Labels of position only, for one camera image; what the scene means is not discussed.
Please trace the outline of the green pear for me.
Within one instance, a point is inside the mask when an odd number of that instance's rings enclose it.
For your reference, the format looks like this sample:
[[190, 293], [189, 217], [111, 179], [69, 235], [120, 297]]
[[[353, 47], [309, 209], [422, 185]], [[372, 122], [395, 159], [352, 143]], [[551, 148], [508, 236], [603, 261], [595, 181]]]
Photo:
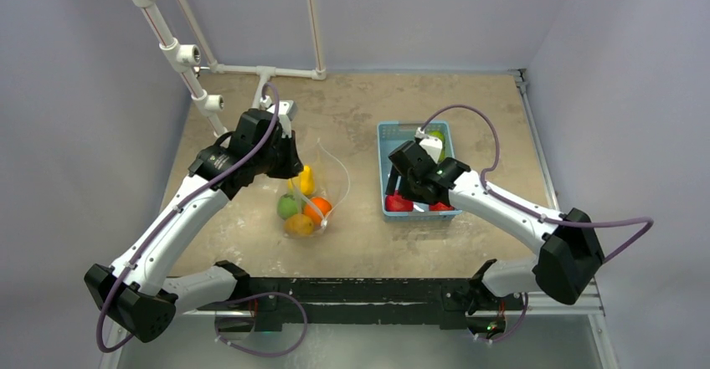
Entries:
[[444, 135], [442, 132], [440, 132], [440, 131], [429, 131], [429, 132], [428, 132], [428, 135], [429, 135], [429, 136], [433, 136], [433, 137], [439, 139], [443, 145], [446, 144], [446, 137], [445, 137], [445, 135]]

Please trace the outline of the orange mango fruit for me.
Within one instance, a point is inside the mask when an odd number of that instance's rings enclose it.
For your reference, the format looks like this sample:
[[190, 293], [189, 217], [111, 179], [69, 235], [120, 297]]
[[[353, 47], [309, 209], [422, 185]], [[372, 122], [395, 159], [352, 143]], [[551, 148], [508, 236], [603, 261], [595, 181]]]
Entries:
[[310, 237], [314, 230], [313, 220], [303, 213], [296, 213], [284, 221], [285, 233], [293, 238]]

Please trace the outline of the red apple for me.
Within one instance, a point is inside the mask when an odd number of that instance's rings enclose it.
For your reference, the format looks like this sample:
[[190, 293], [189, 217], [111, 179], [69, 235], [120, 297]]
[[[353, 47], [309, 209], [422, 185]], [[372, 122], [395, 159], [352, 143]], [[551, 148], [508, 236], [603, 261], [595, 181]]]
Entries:
[[410, 213], [414, 211], [414, 203], [395, 191], [394, 194], [385, 196], [384, 209], [393, 213]]

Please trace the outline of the clear zip top bag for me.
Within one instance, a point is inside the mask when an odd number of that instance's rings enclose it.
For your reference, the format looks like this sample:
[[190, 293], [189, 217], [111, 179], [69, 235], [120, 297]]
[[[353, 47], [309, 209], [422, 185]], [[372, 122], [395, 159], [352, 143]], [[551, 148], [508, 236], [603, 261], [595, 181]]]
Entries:
[[[291, 193], [295, 197], [301, 198], [303, 209], [304, 205], [310, 202], [312, 197], [323, 197], [332, 205], [332, 210], [322, 220], [322, 225], [320, 227], [315, 226], [313, 234], [307, 237], [311, 238], [325, 233], [332, 226], [335, 212], [340, 208], [344, 199], [349, 194], [351, 178], [345, 164], [335, 154], [326, 149], [319, 140], [300, 149], [299, 157], [301, 158], [303, 166], [309, 165], [311, 167], [316, 181], [316, 191], [310, 196], [302, 194], [298, 189], [294, 192], [290, 192], [287, 186], [288, 180], [286, 180], [280, 186], [281, 195]], [[288, 236], [284, 231], [285, 220], [281, 218], [280, 220], [282, 221], [281, 227], [283, 235], [287, 238], [293, 238]]]

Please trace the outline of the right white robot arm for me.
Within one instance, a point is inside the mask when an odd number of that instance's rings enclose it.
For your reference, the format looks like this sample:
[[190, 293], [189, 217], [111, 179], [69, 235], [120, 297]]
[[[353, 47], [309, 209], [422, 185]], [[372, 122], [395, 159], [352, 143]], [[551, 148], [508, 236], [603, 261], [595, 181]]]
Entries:
[[437, 163], [422, 141], [391, 151], [387, 193], [412, 202], [438, 202], [471, 213], [512, 235], [533, 252], [529, 259], [491, 259], [470, 282], [471, 310], [489, 308], [515, 293], [543, 292], [573, 305], [601, 267], [605, 255], [585, 212], [541, 208], [498, 186], [452, 157]]

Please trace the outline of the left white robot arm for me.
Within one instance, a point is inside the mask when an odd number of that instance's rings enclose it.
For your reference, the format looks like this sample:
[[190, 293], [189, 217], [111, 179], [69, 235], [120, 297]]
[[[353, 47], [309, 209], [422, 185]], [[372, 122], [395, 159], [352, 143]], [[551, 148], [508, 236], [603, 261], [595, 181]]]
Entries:
[[131, 247], [111, 265], [89, 268], [84, 281], [100, 309], [95, 331], [100, 351], [122, 346], [105, 344], [106, 318], [148, 343], [185, 311], [212, 303], [231, 310], [247, 304], [250, 277], [230, 262], [183, 277], [168, 275], [202, 227], [257, 176], [290, 179], [302, 171], [293, 115], [285, 101], [247, 110], [235, 131], [198, 153], [173, 200]]

